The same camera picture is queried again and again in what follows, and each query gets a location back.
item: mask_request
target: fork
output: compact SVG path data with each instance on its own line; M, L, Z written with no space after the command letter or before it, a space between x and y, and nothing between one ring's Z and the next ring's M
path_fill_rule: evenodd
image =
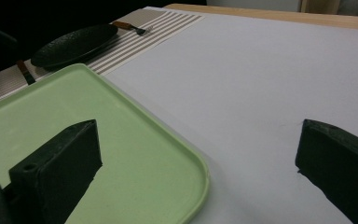
M149 26L146 29L138 28L130 23L124 22L124 21L114 21L112 22L116 27L124 29L124 30L135 30L137 35L147 35L150 34L151 30L153 29L153 26Z

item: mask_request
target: tray rim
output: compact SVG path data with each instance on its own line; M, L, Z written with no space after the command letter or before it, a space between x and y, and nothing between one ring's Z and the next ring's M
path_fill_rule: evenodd
M11 102L19 100L21 97L24 97L27 93L35 91L39 86L43 86L47 82L56 81L55 79L59 79L58 76L64 76L66 70L72 70L72 69L80 69L84 72L87 72L88 76L92 76L92 78L95 78L96 81L98 81L100 84L104 85L106 88L111 89L111 91L114 91L119 97L123 98L126 101L126 104L133 106L137 110L137 112L142 113L142 115L145 116L148 120L152 121L154 125L157 125L163 132L165 132L167 135L173 138L178 144L182 145L186 149L186 153L190 153L193 158L198 159L198 164L200 165L200 168L204 173L204 179L202 180L202 182L204 183L204 186L202 188L203 191L200 194L200 199L197 201L197 203L195 203L194 206L191 208L191 210L185 216L182 216L182 218L179 220L180 223L189 222L206 203L208 199L208 195L210 193L211 176L205 159L202 158L200 152L193 144L186 141L175 130L173 130L168 125L164 124L159 118L151 114L146 108L144 108L136 100L132 99L128 94L122 91L114 83L112 83L105 77L97 74L96 72L92 71L84 63L74 63L71 65L67 65L64 68L59 69L58 71L50 74L49 76L40 79L33 85L27 86L26 88L13 92L12 94L0 99L0 109L2 109L6 105L10 105Z

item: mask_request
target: striped placemat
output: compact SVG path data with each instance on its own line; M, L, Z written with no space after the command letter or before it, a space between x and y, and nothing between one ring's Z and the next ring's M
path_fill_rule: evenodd
M85 64L104 76L202 19L203 16L200 15L138 9L118 21L128 22L140 28L153 26L151 34L139 36L134 31L119 29L117 38L108 44L107 50ZM54 73L54 71L34 67L30 60L25 61L25 64L36 81ZM0 99L25 87L27 83L17 66L14 65L0 72Z

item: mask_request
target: black dark object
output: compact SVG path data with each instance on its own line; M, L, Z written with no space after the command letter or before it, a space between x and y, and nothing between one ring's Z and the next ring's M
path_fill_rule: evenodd
M11 183L0 190L0 218L64 223L101 166L96 120L64 129L9 170Z
M348 219L358 223L358 137L305 119L296 166Z
M82 63L103 50L116 37L118 28L111 24L86 27L63 35L38 50L31 64L47 69Z

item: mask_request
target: dark background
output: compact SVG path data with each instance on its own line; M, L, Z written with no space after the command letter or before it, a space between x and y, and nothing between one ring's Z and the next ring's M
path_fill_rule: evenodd
M12 0L0 1L0 30L18 41L17 49L0 42L0 71L28 60L48 42L90 25L109 23L143 7L180 3L206 5L206 0Z

